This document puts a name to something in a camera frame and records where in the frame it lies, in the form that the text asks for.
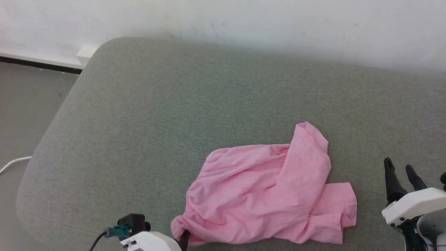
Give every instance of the baseboard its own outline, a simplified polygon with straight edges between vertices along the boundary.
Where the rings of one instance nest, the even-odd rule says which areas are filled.
[[[79,74],[83,69],[83,65],[77,59],[48,57],[46,55],[8,49],[0,49],[0,62],[27,65],[75,74]]]
[[[83,69],[82,64],[74,59],[60,58],[60,57],[52,57],[42,54],[31,53],[27,51],[21,50],[12,50],[12,49],[1,49],[0,48],[0,56],[12,59],[21,59],[31,62],[44,63],[44,64],[52,64],[62,67],[70,67]]]

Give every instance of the white cable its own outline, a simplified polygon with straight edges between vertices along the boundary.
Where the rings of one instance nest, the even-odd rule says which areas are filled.
[[[14,164],[15,162],[22,161],[22,160],[26,160],[26,159],[30,159],[31,157],[32,157],[32,156],[28,156],[28,157],[18,158],[18,159],[15,159],[15,160],[13,160],[13,161],[10,161],[8,164],[6,164],[6,166],[4,166],[4,167],[0,170],[0,174],[1,174],[4,170],[6,170],[7,167],[9,167],[10,165]]]

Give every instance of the dark baseboard strip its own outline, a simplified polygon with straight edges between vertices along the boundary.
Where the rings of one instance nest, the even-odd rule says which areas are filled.
[[[58,66],[58,65],[47,64],[47,63],[37,63],[37,62],[33,62],[33,61],[28,61],[28,60],[12,59],[12,58],[1,57],[1,56],[0,56],[0,62],[32,66],[32,67],[36,67],[36,68],[48,69],[48,70],[53,70],[53,71],[63,71],[63,72],[68,72],[68,73],[73,73],[73,74],[81,74],[81,72],[82,72],[82,69],[77,69],[77,68]]]

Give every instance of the gray cushion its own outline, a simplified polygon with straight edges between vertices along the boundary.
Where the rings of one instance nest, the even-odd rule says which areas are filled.
[[[86,250],[106,226],[143,213],[170,234],[185,193],[213,150],[287,143],[309,121],[330,142],[329,182],[351,182],[358,224],[344,245],[268,239],[190,250],[400,250],[381,216],[383,159],[409,188],[412,164],[428,186],[446,163],[446,81],[279,55],[119,38],[101,46],[33,155],[18,197],[37,240]],[[101,240],[100,250],[122,250]]]

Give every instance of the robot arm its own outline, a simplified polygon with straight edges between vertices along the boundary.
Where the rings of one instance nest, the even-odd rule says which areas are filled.
[[[190,233],[185,231],[176,241],[160,232],[150,231],[150,223],[143,214],[131,213],[118,220],[118,227],[128,227],[128,236],[120,237],[123,248],[128,251],[186,251]]]
[[[399,231],[405,239],[406,251],[446,251],[446,173],[440,180],[443,190],[428,188],[413,170],[406,173],[414,192],[402,188],[395,167],[389,158],[384,160],[387,207],[382,211],[386,223]],[[185,231],[179,240],[150,231],[150,224],[142,214],[129,214],[114,228],[107,228],[96,239],[119,237],[128,251],[186,251],[190,233]]]
[[[445,191],[427,188],[407,165],[407,177],[415,190],[407,193],[389,158],[384,160],[384,170],[388,203],[382,215],[403,235],[405,250],[446,251],[446,185]],[[446,173],[440,180],[446,184]]]

